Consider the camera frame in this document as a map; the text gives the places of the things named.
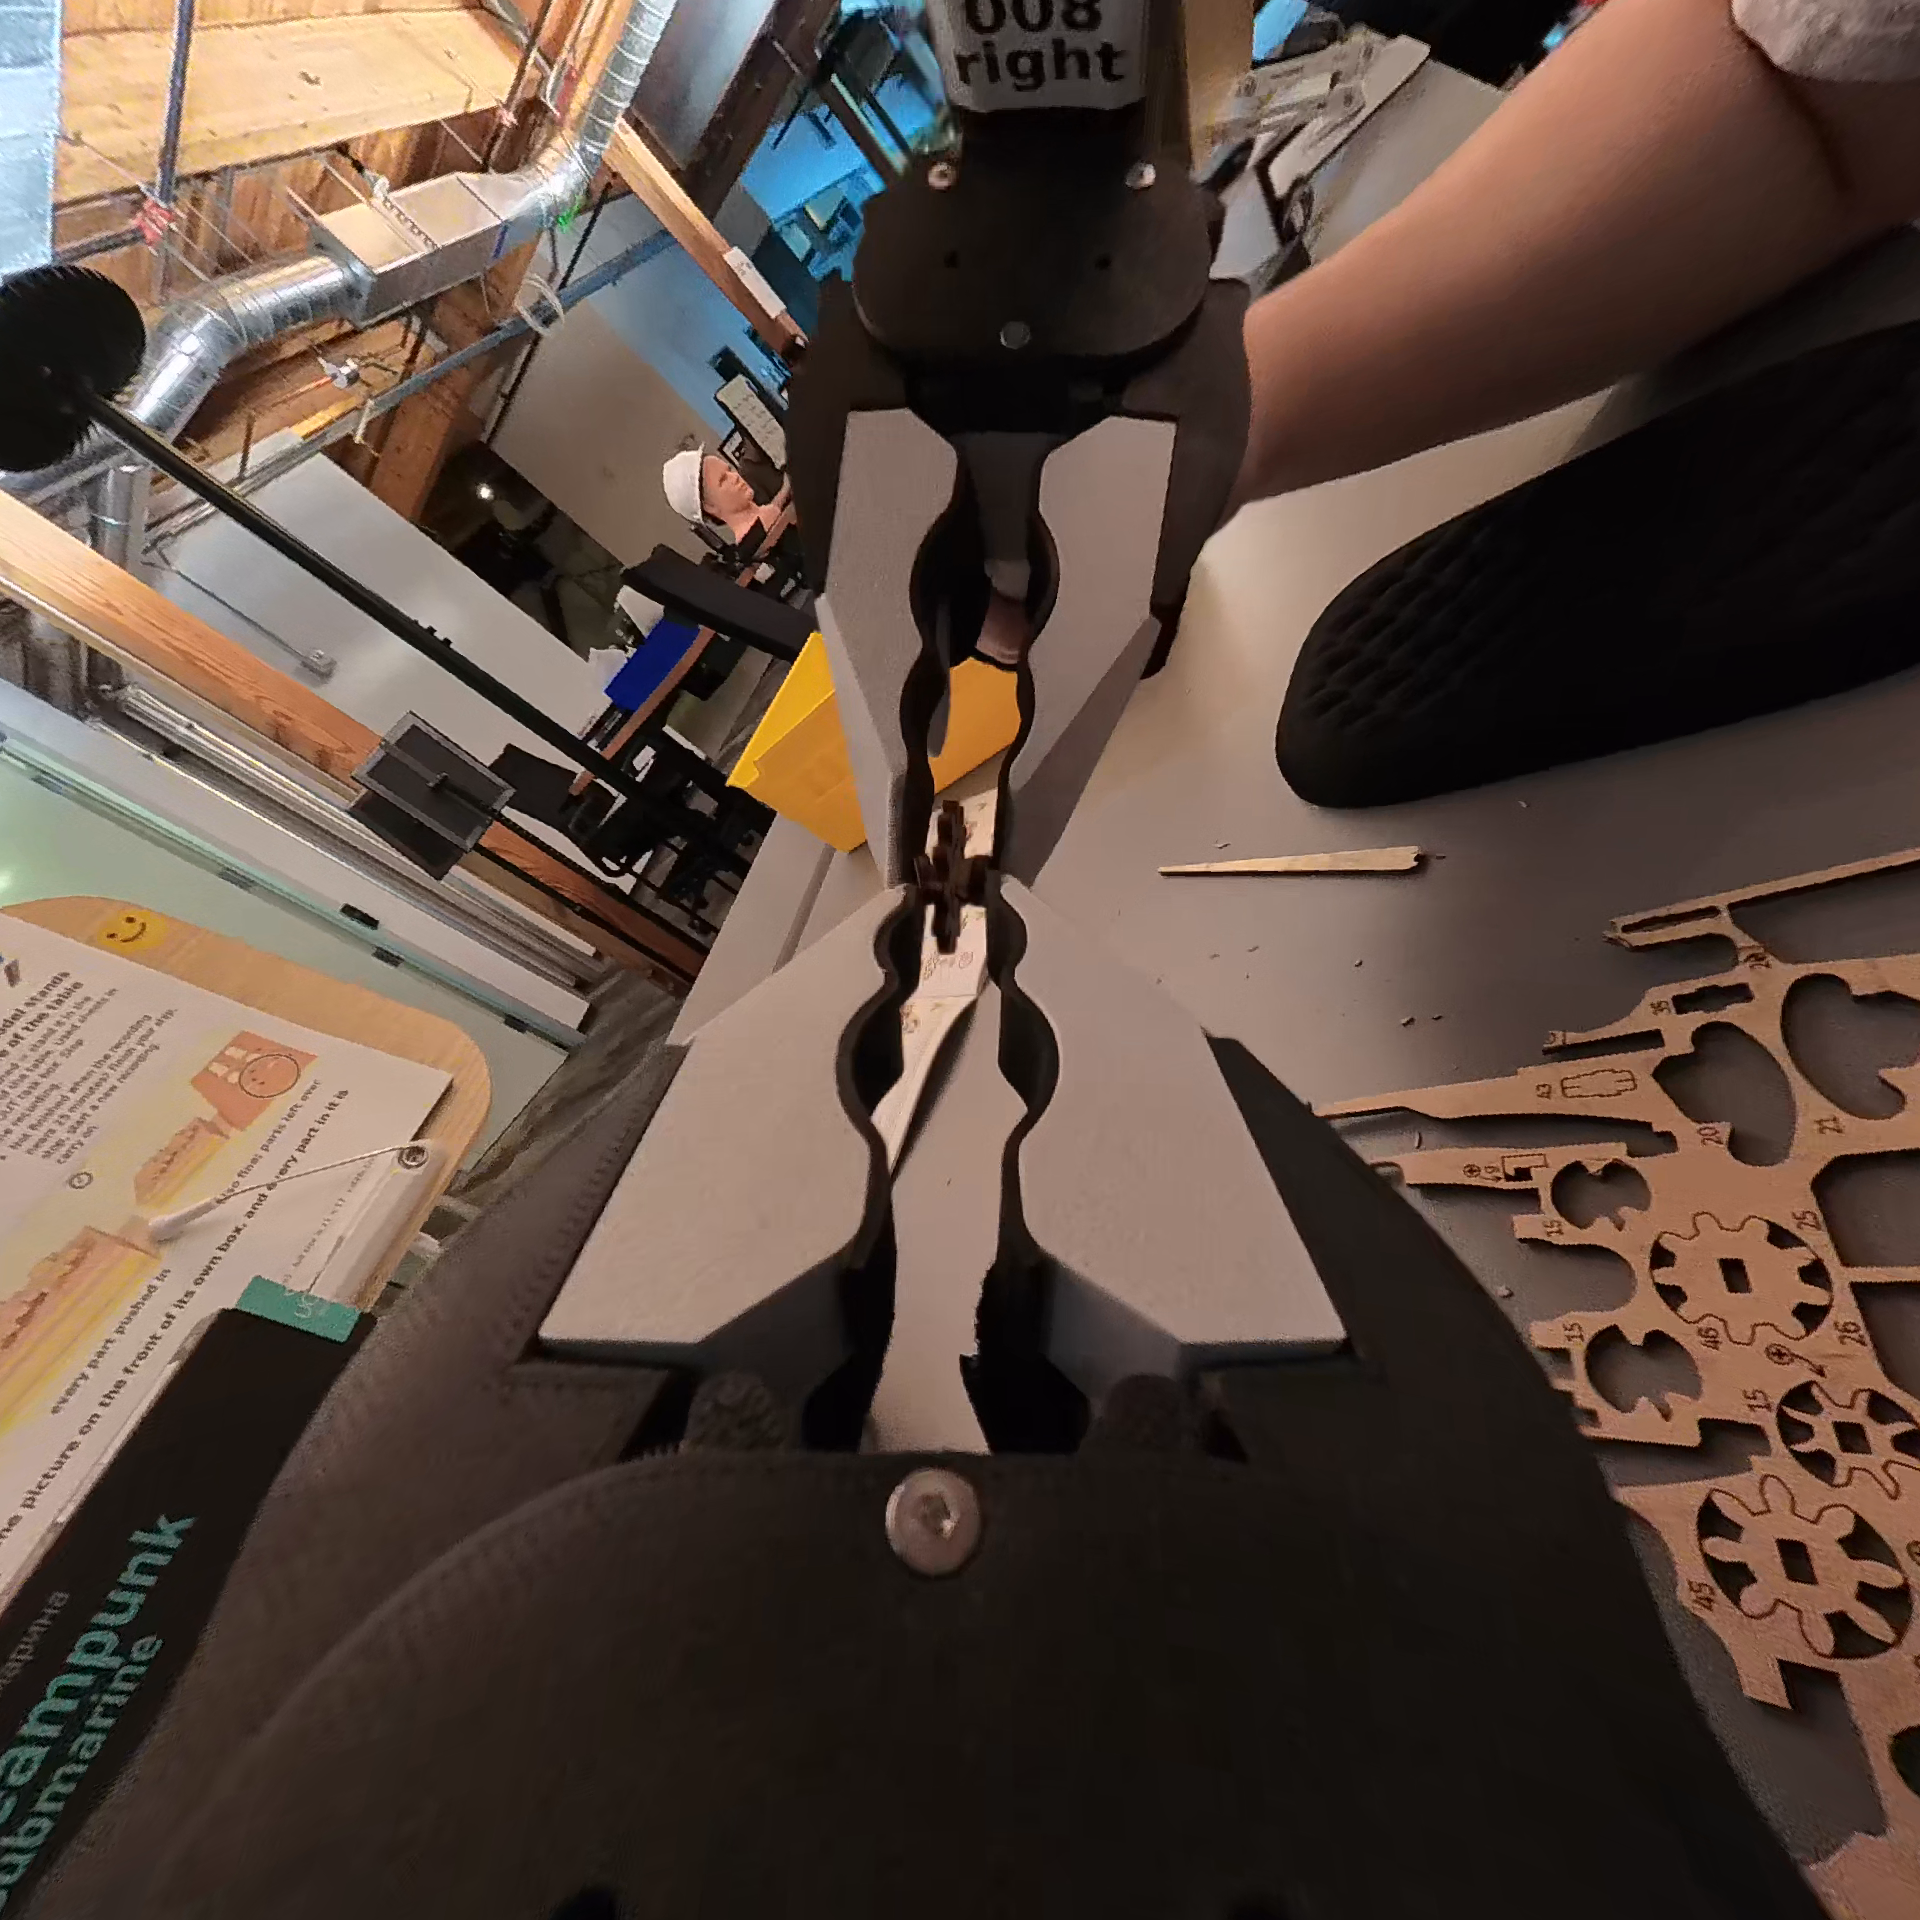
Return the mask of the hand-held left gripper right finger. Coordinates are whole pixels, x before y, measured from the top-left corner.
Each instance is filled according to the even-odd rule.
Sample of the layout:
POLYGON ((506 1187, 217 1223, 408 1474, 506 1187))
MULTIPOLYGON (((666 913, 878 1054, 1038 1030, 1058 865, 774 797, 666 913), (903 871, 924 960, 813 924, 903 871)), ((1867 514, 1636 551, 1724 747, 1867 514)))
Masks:
POLYGON ((1330 1354, 1344 1324, 1213 1037, 1034 890, 994 901, 1003 1148, 978 1370, 1196 1374, 1330 1354))

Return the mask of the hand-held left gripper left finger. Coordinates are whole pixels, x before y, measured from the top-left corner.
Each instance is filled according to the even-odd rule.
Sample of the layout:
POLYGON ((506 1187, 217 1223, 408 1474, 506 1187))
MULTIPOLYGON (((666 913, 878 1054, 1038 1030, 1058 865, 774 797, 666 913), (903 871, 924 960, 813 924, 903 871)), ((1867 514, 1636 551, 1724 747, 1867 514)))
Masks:
POLYGON ((836 1374, 847 1280, 880 1231, 880 1147, 853 1044, 897 973, 891 885, 687 1047, 537 1344, 694 1374, 836 1374))

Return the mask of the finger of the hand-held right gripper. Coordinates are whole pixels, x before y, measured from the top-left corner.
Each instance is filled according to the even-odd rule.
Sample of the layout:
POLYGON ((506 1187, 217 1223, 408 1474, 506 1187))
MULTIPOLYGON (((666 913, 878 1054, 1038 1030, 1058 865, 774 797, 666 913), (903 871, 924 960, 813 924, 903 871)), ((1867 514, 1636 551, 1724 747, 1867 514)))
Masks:
POLYGON ((914 761, 903 698, 924 665, 913 578, 951 504, 954 475, 954 450, 913 408, 848 414, 818 614, 867 850, 883 885, 900 885, 913 871, 903 830, 914 761))
POLYGON ((1157 555, 1178 430, 1108 418, 1060 441, 991 430, 981 441, 990 555, 1011 535, 1041 551, 1031 584, 1051 600, 1017 665, 1021 731, 998 777, 1003 877, 1038 877, 1136 698, 1160 637, 1157 555))

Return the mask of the small dark wooden gear assembly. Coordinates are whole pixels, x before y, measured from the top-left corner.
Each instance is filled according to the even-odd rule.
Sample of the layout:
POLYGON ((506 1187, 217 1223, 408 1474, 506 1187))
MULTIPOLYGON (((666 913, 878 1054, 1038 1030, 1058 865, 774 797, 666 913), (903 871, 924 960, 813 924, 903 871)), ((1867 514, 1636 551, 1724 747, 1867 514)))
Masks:
POLYGON ((968 914, 984 910, 991 855, 991 797, 934 803, 926 845, 914 861, 914 891, 924 907, 926 943, 938 957, 960 953, 968 914))

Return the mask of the person's right forearm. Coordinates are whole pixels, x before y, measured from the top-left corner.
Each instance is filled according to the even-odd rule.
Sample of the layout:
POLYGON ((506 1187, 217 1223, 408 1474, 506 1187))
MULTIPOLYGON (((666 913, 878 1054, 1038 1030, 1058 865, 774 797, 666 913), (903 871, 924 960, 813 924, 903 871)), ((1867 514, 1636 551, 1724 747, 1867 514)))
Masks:
POLYGON ((1917 83, 1788 80, 1730 5, 1600 5, 1247 311, 1230 518, 1654 373, 1917 223, 1917 83))

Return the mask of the laser-cut wooden parts sheet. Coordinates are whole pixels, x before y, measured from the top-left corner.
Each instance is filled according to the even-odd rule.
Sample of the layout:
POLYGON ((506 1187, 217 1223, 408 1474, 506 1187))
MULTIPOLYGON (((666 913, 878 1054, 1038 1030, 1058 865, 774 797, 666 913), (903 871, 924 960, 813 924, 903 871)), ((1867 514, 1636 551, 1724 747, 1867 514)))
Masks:
POLYGON ((1606 937, 1620 948, 1730 941, 1731 965, 1658 985, 1608 1025, 1548 1035, 1541 1067, 1324 1110, 1586 1125, 1577 1143, 1408 1148, 1383 1167, 1411 1188, 1526 1197, 1521 1244, 1624 1264, 1617 1310, 1526 1330, 1567 1364, 1561 1393, 1593 1441, 1700 1448, 1711 1423, 1760 1435, 1741 1468, 1620 1487, 1617 1501, 1660 1537, 1678 1605, 1748 1700, 1787 1708, 1793 1668, 1837 1681, 1883 1830, 1813 1864, 1834 1918, 1917 1914, 1917 1790, 1900 1773, 1917 1733, 1917 1394, 1888 1374, 1861 1305, 1863 1288, 1914 1285, 1917 1264, 1853 1261, 1817 1183, 1917 1148, 1917 1067, 1874 1070, 1888 1114, 1850 1110, 1794 1057, 1788 998, 1830 977, 1850 1000, 1917 1000, 1917 955, 1793 963, 1741 913, 1914 875, 1906 850, 1617 917, 1606 937))

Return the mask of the black background table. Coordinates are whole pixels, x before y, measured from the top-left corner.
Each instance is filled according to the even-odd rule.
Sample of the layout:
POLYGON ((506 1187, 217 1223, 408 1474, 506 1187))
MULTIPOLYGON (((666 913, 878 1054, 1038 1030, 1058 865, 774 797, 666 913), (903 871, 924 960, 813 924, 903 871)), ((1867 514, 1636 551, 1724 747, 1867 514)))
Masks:
POLYGON ((726 568, 694 563, 673 547, 657 547, 644 563, 623 568, 623 590, 636 590, 700 633, 710 628, 771 660, 796 664, 818 635, 813 608, 743 587, 726 568))

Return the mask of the yellow plastic bin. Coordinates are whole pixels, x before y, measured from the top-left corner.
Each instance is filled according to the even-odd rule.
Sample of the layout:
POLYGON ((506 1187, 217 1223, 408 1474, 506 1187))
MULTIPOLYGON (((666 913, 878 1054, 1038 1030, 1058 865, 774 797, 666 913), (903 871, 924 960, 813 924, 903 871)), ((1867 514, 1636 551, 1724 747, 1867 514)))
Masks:
MULTIPOLYGON (((950 678, 947 735, 931 754, 934 791, 966 781, 1021 735, 1017 674, 966 660, 950 678)), ((830 648, 813 635, 737 761, 731 790, 798 824, 836 851, 867 844, 840 727, 830 648)))

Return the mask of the blue storage bin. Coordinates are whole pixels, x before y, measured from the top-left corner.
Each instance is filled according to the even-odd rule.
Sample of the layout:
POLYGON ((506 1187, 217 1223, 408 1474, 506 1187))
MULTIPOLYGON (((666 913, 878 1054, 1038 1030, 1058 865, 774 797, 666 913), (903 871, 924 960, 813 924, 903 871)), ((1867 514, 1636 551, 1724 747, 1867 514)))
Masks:
POLYGON ((607 685, 610 705, 623 714, 657 711, 678 695, 713 640, 716 633, 706 627, 660 618, 607 685))

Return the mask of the white illustrated instruction booklet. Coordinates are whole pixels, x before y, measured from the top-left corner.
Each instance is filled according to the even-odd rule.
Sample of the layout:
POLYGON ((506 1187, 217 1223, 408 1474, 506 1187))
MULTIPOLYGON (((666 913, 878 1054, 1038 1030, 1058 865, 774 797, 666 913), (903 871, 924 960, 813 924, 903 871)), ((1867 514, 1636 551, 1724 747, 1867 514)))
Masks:
MULTIPOLYGON (((998 824, 998 794, 984 791, 968 800, 984 797, 991 797, 998 824)), ((924 1105, 940 1054, 950 1037, 957 1031, 960 1020, 971 1015, 971 1005, 981 1000, 987 981, 990 981, 987 904, 984 910, 974 910, 968 914, 968 931, 954 957, 938 957, 926 943, 924 931, 918 977, 900 1008, 900 1077, 878 1101, 874 1111, 878 1138, 887 1148, 888 1171, 900 1170, 903 1148, 918 1123, 918 1111, 924 1105)))

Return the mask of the pointed wooden stick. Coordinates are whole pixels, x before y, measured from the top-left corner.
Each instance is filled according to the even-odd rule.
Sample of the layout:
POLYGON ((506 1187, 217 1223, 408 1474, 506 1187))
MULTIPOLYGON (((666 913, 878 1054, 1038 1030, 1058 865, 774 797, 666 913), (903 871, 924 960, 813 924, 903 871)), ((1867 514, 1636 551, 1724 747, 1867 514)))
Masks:
POLYGON ((1238 857, 1210 863, 1170 863, 1170 880, 1254 880, 1254 877, 1411 877, 1427 865, 1420 845, 1344 850, 1278 857, 1238 857))

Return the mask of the black square plate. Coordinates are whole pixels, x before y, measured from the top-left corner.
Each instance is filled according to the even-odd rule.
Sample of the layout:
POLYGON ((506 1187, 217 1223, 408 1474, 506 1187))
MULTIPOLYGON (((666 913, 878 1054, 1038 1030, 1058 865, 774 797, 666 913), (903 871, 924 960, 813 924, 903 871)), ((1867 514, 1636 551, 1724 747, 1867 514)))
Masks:
POLYGON ((493 765, 413 711, 351 781, 348 818, 431 880, 480 845, 516 794, 493 765))

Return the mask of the glass window panel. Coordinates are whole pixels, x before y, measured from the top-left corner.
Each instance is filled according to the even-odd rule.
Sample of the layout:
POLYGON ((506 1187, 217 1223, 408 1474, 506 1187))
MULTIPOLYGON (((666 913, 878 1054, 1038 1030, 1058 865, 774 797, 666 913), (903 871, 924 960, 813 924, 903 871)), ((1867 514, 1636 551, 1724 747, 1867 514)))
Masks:
POLYGON ((154 757, 114 731, 68 717, 18 685, 3 685, 3 757, 71 797, 181 851, 231 885, 280 901, 337 928, 370 953, 428 975, 528 1035, 576 1053, 590 998, 537 955, 516 921, 471 917, 471 898, 447 901, 358 845, 326 845, 306 820, 291 827, 237 800, 174 761, 154 757))

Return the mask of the printed instruction poster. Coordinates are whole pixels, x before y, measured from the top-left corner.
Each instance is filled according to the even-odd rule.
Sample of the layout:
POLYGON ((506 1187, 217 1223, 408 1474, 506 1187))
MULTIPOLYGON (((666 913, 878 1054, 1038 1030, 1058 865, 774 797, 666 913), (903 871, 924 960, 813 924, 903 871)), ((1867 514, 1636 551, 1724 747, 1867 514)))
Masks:
POLYGON ((443 1153, 241 1197, 168 1245, 147 1218, 426 1140, 447 1085, 3 914, 3 1600, 203 1324, 253 1280, 358 1310, 443 1153))

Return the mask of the grey metal bracket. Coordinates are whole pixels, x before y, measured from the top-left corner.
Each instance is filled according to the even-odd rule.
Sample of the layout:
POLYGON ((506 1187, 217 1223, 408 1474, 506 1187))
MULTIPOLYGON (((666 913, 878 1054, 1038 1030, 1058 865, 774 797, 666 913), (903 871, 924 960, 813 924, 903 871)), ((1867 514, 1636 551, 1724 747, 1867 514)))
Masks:
POLYGON ((1296 157, 1330 157, 1428 60, 1431 50, 1418 38, 1351 25, 1308 55, 1248 68, 1213 140, 1218 145, 1254 140, 1263 157, 1286 148, 1296 157))

